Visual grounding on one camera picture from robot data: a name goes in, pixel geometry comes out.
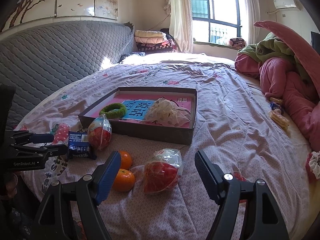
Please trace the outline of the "person's left hand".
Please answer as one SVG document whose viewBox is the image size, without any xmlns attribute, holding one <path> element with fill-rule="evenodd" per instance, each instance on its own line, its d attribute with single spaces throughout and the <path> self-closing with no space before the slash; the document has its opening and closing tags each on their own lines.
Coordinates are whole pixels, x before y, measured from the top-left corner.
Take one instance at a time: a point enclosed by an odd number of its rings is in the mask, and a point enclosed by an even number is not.
<svg viewBox="0 0 320 240">
<path fill-rule="evenodd" d="M 19 173 L 15 172 L 10 174 L 8 181 L 6 182 L 6 190 L 7 190 L 7 196 L 9 198 L 13 198 L 17 193 L 17 184 L 18 184 L 18 175 Z"/>
</svg>

